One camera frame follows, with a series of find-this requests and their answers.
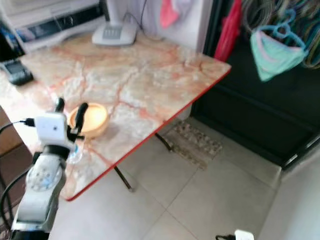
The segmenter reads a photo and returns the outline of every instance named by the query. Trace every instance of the bowl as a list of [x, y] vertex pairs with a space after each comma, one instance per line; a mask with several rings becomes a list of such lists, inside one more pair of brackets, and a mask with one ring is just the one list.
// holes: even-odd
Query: bowl
[[[73, 109], [68, 116], [68, 124], [71, 128], [76, 125], [77, 111], [78, 107]], [[98, 103], [88, 103], [80, 135], [90, 139], [98, 137], [106, 130], [108, 124], [109, 115], [107, 109]]]

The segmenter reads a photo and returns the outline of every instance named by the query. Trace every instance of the cloth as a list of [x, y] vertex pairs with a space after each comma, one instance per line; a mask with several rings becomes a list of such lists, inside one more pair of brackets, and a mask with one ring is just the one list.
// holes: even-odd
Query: cloth
[[168, 28], [182, 20], [189, 12], [194, 0], [162, 0], [160, 24]]
[[257, 71], [263, 82], [299, 65], [308, 55], [308, 51], [302, 47], [287, 46], [261, 30], [251, 35], [250, 43]]

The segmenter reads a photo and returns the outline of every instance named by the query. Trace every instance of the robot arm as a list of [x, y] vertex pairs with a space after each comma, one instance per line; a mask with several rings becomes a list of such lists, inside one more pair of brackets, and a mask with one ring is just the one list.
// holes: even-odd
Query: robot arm
[[43, 152], [26, 175], [25, 193], [11, 228], [14, 240], [46, 240], [53, 227], [60, 191], [66, 183], [66, 160], [75, 150], [88, 104], [79, 107], [74, 129], [67, 125], [63, 108], [64, 101], [60, 98], [55, 112], [34, 119]]

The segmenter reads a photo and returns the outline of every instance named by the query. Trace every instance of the printer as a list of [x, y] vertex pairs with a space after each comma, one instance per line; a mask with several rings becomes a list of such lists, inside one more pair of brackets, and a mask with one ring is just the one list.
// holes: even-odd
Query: printer
[[99, 0], [0, 0], [0, 19], [25, 53], [93, 32], [107, 18]]

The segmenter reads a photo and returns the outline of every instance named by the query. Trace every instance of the blue hanger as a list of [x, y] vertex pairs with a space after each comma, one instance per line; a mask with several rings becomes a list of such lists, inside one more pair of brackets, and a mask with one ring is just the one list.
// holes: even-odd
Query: blue hanger
[[289, 23], [291, 23], [296, 18], [296, 12], [293, 9], [288, 9], [285, 11], [286, 15], [289, 15], [290, 18], [286, 20], [285, 22], [279, 23], [277, 25], [264, 25], [257, 27], [257, 30], [260, 31], [272, 31], [272, 35], [279, 39], [284, 38], [292, 38], [302, 49], [306, 49], [306, 44], [302, 39], [296, 35], [294, 32], [291, 31], [291, 28], [289, 26]]

